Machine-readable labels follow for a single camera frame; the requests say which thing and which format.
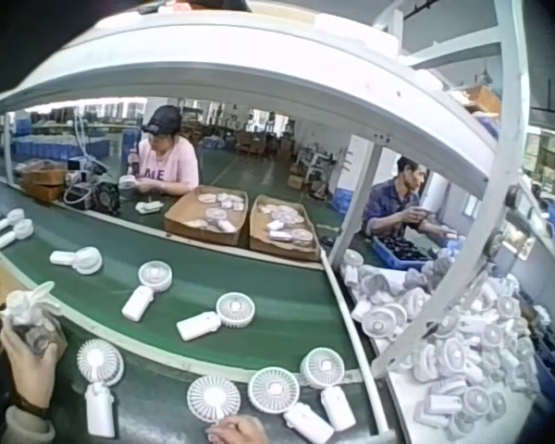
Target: man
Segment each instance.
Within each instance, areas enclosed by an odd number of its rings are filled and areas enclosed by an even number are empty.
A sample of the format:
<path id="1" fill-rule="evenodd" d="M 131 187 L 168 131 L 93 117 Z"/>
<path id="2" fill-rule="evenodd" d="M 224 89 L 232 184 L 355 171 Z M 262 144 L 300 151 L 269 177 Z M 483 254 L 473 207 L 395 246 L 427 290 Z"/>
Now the man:
<path id="1" fill-rule="evenodd" d="M 399 173 L 372 187 L 362 215 L 366 236 L 402 238 L 406 227 L 435 236 L 455 234 L 426 220 L 427 212 L 419 208 L 419 188 L 426 180 L 426 167 L 403 156 L 397 161 Z"/>

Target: sleeve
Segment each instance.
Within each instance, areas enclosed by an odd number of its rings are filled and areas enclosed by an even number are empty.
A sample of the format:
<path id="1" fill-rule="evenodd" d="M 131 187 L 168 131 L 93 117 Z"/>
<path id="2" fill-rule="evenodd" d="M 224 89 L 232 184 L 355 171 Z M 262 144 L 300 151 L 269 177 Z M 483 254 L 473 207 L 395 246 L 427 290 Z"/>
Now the sleeve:
<path id="1" fill-rule="evenodd" d="M 56 431 L 50 422 L 14 405 L 6 410 L 6 431 L 1 444 L 49 444 L 55 436 Z"/>
<path id="2" fill-rule="evenodd" d="M 181 149 L 177 165 L 177 180 L 191 190 L 200 184 L 200 172 L 195 148 L 186 139 L 181 139 Z"/>

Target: wristwatch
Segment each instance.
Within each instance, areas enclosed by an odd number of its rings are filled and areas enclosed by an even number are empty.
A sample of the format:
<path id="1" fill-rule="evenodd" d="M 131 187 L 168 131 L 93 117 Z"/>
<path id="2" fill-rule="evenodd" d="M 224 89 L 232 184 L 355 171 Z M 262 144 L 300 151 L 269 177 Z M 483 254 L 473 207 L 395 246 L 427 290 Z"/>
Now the wristwatch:
<path id="1" fill-rule="evenodd" d="M 42 407 L 37 407 L 35 404 L 28 402 L 24 397 L 15 393 L 14 404 L 23 412 L 33 414 L 44 421 L 49 419 L 49 408 L 44 409 Z"/>

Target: window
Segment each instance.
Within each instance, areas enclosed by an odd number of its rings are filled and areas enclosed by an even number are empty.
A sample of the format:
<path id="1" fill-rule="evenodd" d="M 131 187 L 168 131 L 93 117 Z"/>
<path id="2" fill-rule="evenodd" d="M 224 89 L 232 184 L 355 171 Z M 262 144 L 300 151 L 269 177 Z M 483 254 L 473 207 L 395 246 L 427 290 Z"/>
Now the window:
<path id="1" fill-rule="evenodd" d="M 469 198 L 466 200 L 466 204 L 462 213 L 465 216 L 471 217 L 472 219 L 477 219 L 477 214 L 479 213 L 479 206 L 481 206 L 481 201 L 479 201 L 476 197 L 469 195 Z"/>

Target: fluorescent light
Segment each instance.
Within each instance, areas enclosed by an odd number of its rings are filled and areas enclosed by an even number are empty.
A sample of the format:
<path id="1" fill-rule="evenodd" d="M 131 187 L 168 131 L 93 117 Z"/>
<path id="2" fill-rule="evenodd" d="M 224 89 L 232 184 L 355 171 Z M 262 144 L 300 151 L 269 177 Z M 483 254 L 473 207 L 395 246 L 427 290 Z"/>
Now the fluorescent light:
<path id="1" fill-rule="evenodd" d="M 114 30 L 116 28 L 124 28 L 142 20 L 142 16 L 138 11 L 122 12 L 115 16 L 105 17 L 94 25 L 99 30 Z"/>

